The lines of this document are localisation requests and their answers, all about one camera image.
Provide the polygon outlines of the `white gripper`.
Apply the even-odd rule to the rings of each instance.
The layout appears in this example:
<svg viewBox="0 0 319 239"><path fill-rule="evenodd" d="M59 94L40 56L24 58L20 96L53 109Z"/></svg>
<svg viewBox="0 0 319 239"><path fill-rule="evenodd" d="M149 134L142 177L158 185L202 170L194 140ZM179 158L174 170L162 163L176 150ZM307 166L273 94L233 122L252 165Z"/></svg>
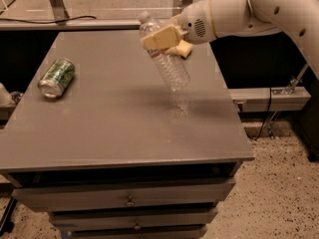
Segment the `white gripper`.
<svg viewBox="0 0 319 239"><path fill-rule="evenodd" d="M209 43L216 39L212 20L212 0L201 0L187 6L181 14L162 21L164 27L142 37L146 50L175 47L183 37L192 44Z"/></svg>

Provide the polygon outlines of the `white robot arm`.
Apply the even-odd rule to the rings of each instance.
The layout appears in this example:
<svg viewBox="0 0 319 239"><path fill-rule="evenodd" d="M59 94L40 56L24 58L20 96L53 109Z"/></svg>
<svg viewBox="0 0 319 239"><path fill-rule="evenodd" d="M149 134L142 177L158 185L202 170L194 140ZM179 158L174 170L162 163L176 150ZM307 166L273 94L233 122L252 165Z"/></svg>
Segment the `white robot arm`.
<svg viewBox="0 0 319 239"><path fill-rule="evenodd" d="M319 0L200 0L141 38L147 50L283 32L319 74Z"/></svg>

